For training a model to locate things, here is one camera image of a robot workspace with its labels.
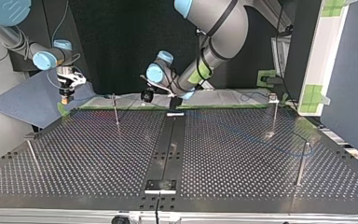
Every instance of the vertical pin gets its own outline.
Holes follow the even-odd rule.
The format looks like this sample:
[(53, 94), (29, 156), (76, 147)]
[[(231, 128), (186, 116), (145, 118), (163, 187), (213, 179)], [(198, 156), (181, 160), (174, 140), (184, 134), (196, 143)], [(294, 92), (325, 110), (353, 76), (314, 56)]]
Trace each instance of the vertical pin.
[(119, 125), (119, 122), (118, 122), (118, 114), (117, 114), (117, 101), (116, 101), (116, 95), (113, 93), (112, 94), (112, 100), (113, 100), (113, 108), (115, 109), (115, 116), (116, 116), (116, 125), (118, 126)]
[(30, 141), (30, 140), (27, 140), (27, 143), (28, 143), (28, 147), (29, 147), (30, 150), (31, 150), (32, 157), (34, 158), (34, 160), (37, 161), (37, 158), (36, 158), (36, 155), (34, 154), (34, 148), (32, 147), (31, 141)]
[(297, 173), (297, 178), (296, 178), (296, 187), (301, 187), (301, 180), (302, 180), (302, 175), (304, 174), (304, 167), (305, 167), (305, 153), (306, 151), (309, 151), (310, 148), (310, 143), (306, 143), (304, 144), (304, 148), (303, 151), (301, 153), (301, 160), (300, 160), (300, 166), (298, 168), (298, 173)]

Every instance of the light blue joint cap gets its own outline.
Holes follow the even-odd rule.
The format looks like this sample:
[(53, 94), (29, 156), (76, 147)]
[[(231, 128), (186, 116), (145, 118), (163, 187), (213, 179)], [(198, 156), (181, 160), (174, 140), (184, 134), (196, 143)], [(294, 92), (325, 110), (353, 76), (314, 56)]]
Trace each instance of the light blue joint cap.
[(168, 51), (160, 51), (157, 57), (169, 63), (170, 65), (173, 63), (173, 55), (171, 55)]
[(190, 92), (186, 93), (185, 95), (181, 96), (180, 98), (184, 99), (184, 100), (189, 100), (194, 93), (196, 92), (196, 89), (193, 88)]
[(72, 50), (72, 43), (68, 40), (54, 40), (54, 48)]
[(182, 16), (187, 19), (190, 13), (191, 5), (193, 0), (175, 0), (175, 8)]
[(46, 71), (57, 67), (57, 59), (50, 52), (40, 51), (34, 55), (34, 65), (40, 70)]
[(15, 26), (27, 18), (31, 0), (0, 0), (0, 26)]
[(149, 79), (150, 81), (159, 83), (164, 78), (164, 72), (161, 70), (161, 68), (158, 65), (152, 63), (147, 68), (146, 76), (147, 79)]

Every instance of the perforated metal table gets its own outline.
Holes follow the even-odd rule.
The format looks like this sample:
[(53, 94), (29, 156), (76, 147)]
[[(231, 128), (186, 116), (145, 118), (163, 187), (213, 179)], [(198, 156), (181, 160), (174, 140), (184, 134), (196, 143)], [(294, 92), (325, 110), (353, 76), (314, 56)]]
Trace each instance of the perforated metal table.
[(37, 160), (26, 143), (3, 155), (0, 209), (358, 215), (358, 161), (288, 109), (118, 116), (76, 111), (32, 142)]

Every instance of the blue cloth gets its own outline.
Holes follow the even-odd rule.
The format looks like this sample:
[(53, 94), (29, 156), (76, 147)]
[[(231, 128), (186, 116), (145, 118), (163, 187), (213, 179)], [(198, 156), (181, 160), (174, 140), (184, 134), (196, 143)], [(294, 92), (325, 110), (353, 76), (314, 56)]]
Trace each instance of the blue cloth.
[[(56, 76), (55, 70), (49, 71), (51, 81), (59, 86)], [(87, 83), (76, 89), (75, 100), (65, 109), (79, 107), (95, 95), (91, 84)], [(0, 95), (0, 113), (46, 128), (62, 116), (57, 107), (60, 101), (59, 90), (48, 81), (47, 71), (43, 71)]]

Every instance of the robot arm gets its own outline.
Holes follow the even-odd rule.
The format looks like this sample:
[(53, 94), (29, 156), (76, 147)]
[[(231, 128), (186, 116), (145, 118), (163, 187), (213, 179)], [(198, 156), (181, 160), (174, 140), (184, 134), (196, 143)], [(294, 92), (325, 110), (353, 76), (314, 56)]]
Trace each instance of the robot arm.
[(146, 77), (150, 85), (168, 89), (171, 97), (189, 99), (195, 87), (211, 77), (216, 67), (239, 53), (248, 33), (248, 16), (239, 0), (175, 0), (174, 5), (209, 38), (181, 76), (171, 69), (173, 56), (161, 51), (147, 68)]
[(0, 40), (3, 45), (24, 59), (33, 60), (40, 70), (56, 69), (61, 83), (59, 93), (62, 103), (73, 99), (75, 88), (86, 83), (85, 77), (75, 72), (72, 44), (67, 40), (55, 40), (53, 48), (33, 42), (17, 27), (30, 12), (31, 0), (0, 0)]

